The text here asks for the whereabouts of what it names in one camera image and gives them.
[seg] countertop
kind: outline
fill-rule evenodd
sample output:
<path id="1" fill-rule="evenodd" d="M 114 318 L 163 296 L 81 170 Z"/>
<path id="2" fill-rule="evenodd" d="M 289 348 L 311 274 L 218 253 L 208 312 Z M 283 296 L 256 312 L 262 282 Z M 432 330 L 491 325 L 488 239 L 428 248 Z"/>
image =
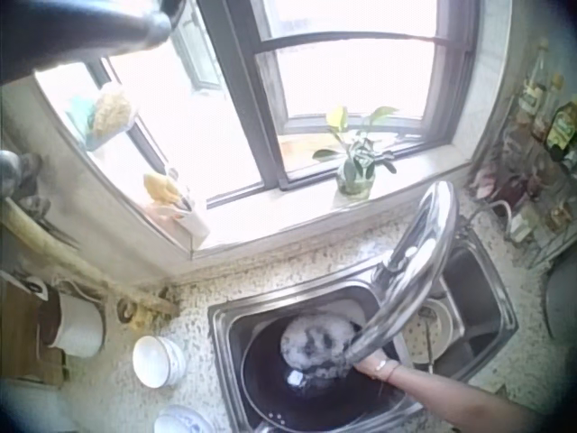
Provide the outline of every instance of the countertop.
<path id="1" fill-rule="evenodd" d="M 461 213 L 469 215 L 474 205 L 463 194 L 460 200 Z M 208 335 L 208 307 L 307 281 L 383 253 L 395 245 L 409 221 L 410 216 L 384 216 L 376 226 L 348 238 L 341 233 L 342 240 L 320 248 L 315 244 L 313 251 L 294 256 L 298 248 L 293 249 L 290 257 L 275 256 L 273 263 L 173 289 L 171 296 L 179 300 L 182 313 L 170 322 L 156 323 L 153 331 L 175 341 L 188 359 L 186 376 L 172 388 L 150 390 L 138 381 L 132 347 L 139 336 L 120 325 L 114 299 L 109 299 L 103 349 L 91 359 L 72 360 L 70 382 L 62 388 L 70 417 L 80 431 L 146 432 L 152 431 L 160 410 L 172 403 L 197 410 L 216 431 L 231 431 Z M 489 392 L 506 385 L 511 400 L 547 413 L 558 402 L 570 367 L 568 349 L 556 345 L 547 333 L 544 268 L 517 267 L 518 251 L 503 241 L 488 215 L 479 216 L 474 228 L 508 289 L 519 330 L 470 383 Z M 450 426 L 423 411 L 394 431 L 445 432 Z"/>

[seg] green plant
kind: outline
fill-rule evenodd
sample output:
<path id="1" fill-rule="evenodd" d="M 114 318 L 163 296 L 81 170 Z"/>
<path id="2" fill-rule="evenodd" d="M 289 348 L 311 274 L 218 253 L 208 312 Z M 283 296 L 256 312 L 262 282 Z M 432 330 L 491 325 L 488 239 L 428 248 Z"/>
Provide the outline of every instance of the green plant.
<path id="1" fill-rule="evenodd" d="M 329 161 L 346 155 L 343 172 L 347 182 L 354 182 L 357 176 L 371 179 L 375 172 L 375 160 L 379 157 L 382 157 L 382 164 L 387 170 L 396 173 L 397 169 L 391 162 L 394 160 L 393 153 L 390 151 L 376 153 L 375 142 L 369 138 L 374 123 L 396 111 L 396 108 L 390 106 L 380 106 L 362 120 L 361 127 L 353 134 L 349 131 L 346 106 L 338 106 L 326 114 L 326 122 L 329 132 L 341 144 L 343 150 L 339 152 L 334 149 L 320 149 L 313 154 L 313 158 L 317 161 Z"/>

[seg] cutting board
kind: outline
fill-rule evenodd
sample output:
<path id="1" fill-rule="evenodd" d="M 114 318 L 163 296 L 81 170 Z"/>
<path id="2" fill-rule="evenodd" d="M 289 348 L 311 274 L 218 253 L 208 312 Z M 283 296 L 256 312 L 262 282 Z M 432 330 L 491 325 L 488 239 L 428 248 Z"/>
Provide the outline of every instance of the cutting board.
<path id="1" fill-rule="evenodd" d="M 12 284 L 2 299 L 2 378 L 27 379 L 60 387 L 64 383 L 64 353 L 40 344 L 36 356 L 36 323 L 43 301 Z"/>

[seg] stainless steel sink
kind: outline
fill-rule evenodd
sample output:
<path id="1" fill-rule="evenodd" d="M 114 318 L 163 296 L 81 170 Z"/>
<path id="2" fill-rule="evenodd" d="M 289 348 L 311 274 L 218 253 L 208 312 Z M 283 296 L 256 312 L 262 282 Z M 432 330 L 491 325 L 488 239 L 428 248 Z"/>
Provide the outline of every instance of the stainless steel sink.
<path id="1" fill-rule="evenodd" d="M 253 431 L 261 423 L 241 386 L 241 362 L 252 336 L 272 320 L 309 309 L 345 314 L 363 325 L 376 313 L 384 297 L 382 290 L 371 285 L 380 260 L 376 257 L 317 280 L 208 310 L 216 368 L 233 430 Z M 517 330 L 517 319 L 503 283 L 471 230 L 458 230 L 443 277 L 430 297 L 445 304 L 454 325 L 451 345 L 435 362 L 436 373 L 469 380 Z M 405 365 L 425 369 L 424 365 L 412 364 L 402 335 L 384 349 Z M 383 431 L 421 409 L 403 392 L 389 387 L 363 417 L 337 431 Z"/>

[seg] hand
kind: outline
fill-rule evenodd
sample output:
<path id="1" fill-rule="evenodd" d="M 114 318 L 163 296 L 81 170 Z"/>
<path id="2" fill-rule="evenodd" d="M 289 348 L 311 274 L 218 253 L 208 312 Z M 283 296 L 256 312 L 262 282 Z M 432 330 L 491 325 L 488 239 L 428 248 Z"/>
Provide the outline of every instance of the hand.
<path id="1" fill-rule="evenodd" d="M 354 368 L 359 372 L 386 382 L 393 370 L 399 366 L 399 363 L 389 359 L 382 350 L 377 350 L 372 355 L 367 356 L 357 363 Z"/>

